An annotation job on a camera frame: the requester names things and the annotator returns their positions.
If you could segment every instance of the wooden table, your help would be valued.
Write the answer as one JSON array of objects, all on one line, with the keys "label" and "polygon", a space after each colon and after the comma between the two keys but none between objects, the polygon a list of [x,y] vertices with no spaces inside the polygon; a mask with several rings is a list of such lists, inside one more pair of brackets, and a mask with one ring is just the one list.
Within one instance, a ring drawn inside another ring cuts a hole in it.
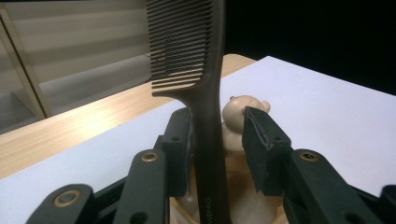
[{"label": "wooden table", "polygon": [[[224,56],[223,77],[254,63]],[[0,135],[0,178],[60,153],[172,99],[151,96],[150,83]]]}]

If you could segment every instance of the table surface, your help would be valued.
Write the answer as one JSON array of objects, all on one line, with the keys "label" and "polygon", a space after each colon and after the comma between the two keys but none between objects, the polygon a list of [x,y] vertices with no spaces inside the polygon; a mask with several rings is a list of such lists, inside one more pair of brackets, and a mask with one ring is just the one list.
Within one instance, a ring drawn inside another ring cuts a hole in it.
[{"label": "table surface", "polygon": [[[226,77],[254,60],[224,56]],[[0,179],[76,146],[152,109],[172,101],[152,97],[150,83],[0,135]]]},{"label": "table surface", "polygon": [[[254,63],[227,55],[223,75],[233,71],[221,80],[221,107],[230,96],[267,100],[292,147],[323,154],[348,184],[378,196],[396,183],[396,97],[273,57]],[[152,148],[183,106],[150,92],[143,85],[1,135],[0,201],[7,206],[0,219],[24,223],[61,186],[84,183],[97,191],[125,177],[135,153]]]}]

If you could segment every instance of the metal bolt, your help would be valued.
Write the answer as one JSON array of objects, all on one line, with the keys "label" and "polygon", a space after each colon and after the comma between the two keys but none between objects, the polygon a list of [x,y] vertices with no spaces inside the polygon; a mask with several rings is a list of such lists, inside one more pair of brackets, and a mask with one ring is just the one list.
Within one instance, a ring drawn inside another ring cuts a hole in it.
[{"label": "metal bolt", "polygon": [[76,189],[67,190],[55,198],[53,204],[57,207],[66,207],[75,203],[79,198],[80,192]]},{"label": "metal bolt", "polygon": [[317,155],[315,155],[312,152],[308,152],[308,151],[300,152],[299,156],[301,159],[303,159],[305,161],[318,161],[319,160]]},{"label": "metal bolt", "polygon": [[143,154],[142,161],[156,161],[159,158],[157,153],[147,152]]}]

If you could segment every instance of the dark background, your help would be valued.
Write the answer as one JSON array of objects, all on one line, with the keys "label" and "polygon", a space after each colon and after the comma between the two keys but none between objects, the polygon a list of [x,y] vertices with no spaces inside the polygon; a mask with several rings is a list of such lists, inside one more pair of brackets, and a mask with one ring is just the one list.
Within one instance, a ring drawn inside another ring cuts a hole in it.
[{"label": "dark background", "polygon": [[396,95],[390,2],[227,0],[225,53],[270,55]]}]

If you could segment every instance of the comb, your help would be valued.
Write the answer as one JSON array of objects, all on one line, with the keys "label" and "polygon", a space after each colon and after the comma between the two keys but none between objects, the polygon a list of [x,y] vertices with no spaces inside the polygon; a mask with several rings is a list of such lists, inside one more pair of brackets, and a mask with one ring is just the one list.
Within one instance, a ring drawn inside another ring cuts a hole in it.
[{"label": "comb", "polygon": [[153,96],[192,113],[201,223],[231,223],[221,135],[222,0],[147,0]]}]

